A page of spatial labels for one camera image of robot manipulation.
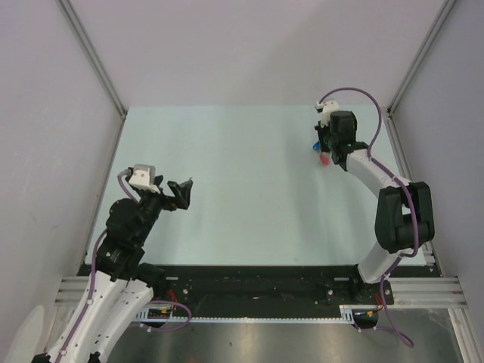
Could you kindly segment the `red handled metal key holder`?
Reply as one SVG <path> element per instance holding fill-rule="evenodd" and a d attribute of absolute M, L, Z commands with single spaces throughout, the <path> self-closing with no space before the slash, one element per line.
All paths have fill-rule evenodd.
<path fill-rule="evenodd" d="M 327 152 L 320 152 L 319 153 L 320 161 L 323 165 L 329 166 L 331 164 L 331 155 Z"/>

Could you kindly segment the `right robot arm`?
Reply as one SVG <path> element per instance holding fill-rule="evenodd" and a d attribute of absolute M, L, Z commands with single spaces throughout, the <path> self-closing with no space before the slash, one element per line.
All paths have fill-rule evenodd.
<path fill-rule="evenodd" d="M 371 304 L 384 295 L 385 281 L 404 259 L 415 256 L 435 236 L 430 186 L 396 175 L 370 147 L 356 138 L 357 119 L 347 110 L 318 111 L 315 126 L 319 153 L 350 173 L 377 198 L 375 245 L 355 266 L 349 279 L 349 295 L 358 304 Z"/>

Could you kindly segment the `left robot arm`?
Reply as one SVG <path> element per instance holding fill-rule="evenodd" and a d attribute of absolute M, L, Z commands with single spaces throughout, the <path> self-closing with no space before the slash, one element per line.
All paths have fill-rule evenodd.
<path fill-rule="evenodd" d="M 95 242 L 88 285 L 56 343 L 34 362 L 106 362 L 137 313 L 167 293 L 164 270 L 141 262 L 144 243 L 161 212 L 187 210 L 193 181 L 168 181 L 134 166 L 118 181 L 127 196 L 109 210 L 105 229 Z"/>

